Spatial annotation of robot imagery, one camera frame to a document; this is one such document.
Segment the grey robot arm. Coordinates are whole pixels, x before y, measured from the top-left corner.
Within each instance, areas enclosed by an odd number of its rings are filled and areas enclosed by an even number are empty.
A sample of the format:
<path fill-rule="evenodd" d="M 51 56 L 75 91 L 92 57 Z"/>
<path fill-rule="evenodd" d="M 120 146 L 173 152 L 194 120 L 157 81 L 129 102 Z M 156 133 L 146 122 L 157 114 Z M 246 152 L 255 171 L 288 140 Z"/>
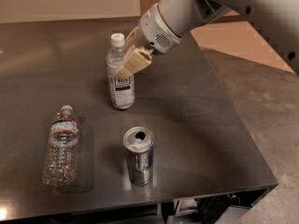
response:
<path fill-rule="evenodd" d="M 125 78 L 145 69 L 153 52 L 167 53 L 185 33 L 230 10 L 239 13 L 299 74 L 299 0 L 161 0 L 127 36 L 125 56 L 115 76 Z"/>

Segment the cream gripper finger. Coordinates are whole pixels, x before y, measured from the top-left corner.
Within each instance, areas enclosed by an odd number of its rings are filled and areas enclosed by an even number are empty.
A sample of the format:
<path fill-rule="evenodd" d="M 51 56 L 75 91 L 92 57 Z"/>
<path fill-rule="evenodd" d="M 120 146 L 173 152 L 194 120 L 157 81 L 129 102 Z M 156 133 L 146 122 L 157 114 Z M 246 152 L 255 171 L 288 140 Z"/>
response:
<path fill-rule="evenodd" d="M 153 49 L 131 46 L 125 53 L 123 60 L 115 70 L 115 76 L 119 78 L 130 77 L 147 68 L 152 61 Z"/>
<path fill-rule="evenodd" d="M 126 43 L 131 44 L 137 36 L 138 27 L 135 27 L 131 33 L 126 37 Z"/>

